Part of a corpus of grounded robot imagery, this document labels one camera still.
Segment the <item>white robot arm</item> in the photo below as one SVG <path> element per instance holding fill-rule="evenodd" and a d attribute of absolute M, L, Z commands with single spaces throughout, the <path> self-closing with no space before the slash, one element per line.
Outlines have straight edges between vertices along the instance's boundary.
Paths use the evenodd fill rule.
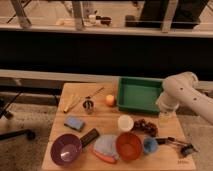
<path fill-rule="evenodd" d="M 213 99 L 195 89 L 198 78 L 193 72 L 168 76 L 162 82 L 163 92 L 156 100 L 162 113 L 175 112 L 182 103 L 213 125 Z"/>

